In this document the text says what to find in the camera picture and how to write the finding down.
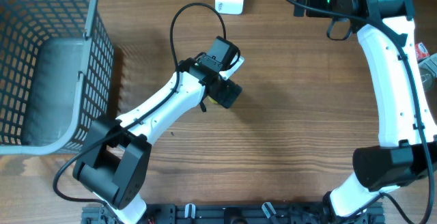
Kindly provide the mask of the yellow lidded jar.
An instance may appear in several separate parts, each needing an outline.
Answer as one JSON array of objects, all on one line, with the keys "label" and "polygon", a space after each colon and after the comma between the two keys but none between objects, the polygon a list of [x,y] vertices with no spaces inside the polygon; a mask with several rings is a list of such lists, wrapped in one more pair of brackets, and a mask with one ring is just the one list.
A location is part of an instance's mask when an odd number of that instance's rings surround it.
[{"label": "yellow lidded jar", "polygon": [[216,100],[214,100],[213,98],[211,98],[210,96],[208,96],[208,100],[213,104],[218,104],[218,102]]}]

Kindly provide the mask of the red juice carton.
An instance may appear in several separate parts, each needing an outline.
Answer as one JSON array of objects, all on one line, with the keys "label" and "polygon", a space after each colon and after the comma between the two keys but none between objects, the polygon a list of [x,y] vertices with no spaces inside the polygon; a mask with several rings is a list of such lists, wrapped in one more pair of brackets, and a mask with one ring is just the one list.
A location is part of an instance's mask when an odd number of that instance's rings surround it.
[{"label": "red juice carton", "polygon": [[414,48],[415,48],[416,58],[418,62],[421,62],[430,56],[424,43],[422,42],[416,43]]}]

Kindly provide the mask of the silver tin can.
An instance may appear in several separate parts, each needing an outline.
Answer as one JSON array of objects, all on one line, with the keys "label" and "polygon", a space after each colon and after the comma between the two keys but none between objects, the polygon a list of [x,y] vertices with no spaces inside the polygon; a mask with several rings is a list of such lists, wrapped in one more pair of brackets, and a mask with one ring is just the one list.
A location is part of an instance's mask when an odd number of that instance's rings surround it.
[{"label": "silver tin can", "polygon": [[432,90],[436,79],[435,75],[426,68],[419,68],[419,72],[424,91],[428,92]]}]

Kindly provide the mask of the silver foil sachet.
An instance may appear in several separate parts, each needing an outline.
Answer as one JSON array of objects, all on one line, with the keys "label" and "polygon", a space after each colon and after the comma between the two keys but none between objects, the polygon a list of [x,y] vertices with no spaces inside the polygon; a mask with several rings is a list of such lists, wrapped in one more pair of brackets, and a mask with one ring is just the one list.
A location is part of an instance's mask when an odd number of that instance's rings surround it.
[{"label": "silver foil sachet", "polygon": [[437,71],[437,54],[434,53],[433,55],[429,56],[428,58],[421,60],[419,62],[419,67],[436,73],[436,71]]}]

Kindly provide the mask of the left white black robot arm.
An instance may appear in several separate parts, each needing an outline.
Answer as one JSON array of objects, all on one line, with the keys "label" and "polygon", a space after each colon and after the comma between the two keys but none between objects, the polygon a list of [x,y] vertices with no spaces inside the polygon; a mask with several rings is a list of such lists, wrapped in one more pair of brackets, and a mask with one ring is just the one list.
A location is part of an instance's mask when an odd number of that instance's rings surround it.
[{"label": "left white black robot arm", "polygon": [[102,221],[141,220],[147,205],[139,190],[152,146],[205,97],[230,108],[242,91],[230,77],[243,61],[240,49],[218,36],[207,53],[178,63],[169,82],[136,109],[92,122],[72,175],[102,201]]}]

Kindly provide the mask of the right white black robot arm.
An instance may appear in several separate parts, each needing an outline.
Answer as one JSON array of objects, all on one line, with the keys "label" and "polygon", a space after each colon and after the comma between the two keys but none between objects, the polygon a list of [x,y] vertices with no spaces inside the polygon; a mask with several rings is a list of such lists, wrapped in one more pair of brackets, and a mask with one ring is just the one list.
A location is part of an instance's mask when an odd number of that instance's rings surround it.
[{"label": "right white black robot arm", "polygon": [[379,116],[377,146],[356,149],[353,173],[328,192],[331,223],[368,215],[370,207],[421,179],[428,181],[423,220],[432,213],[436,123],[429,112],[414,49],[412,0],[291,0],[294,16],[348,21],[371,73]]}]

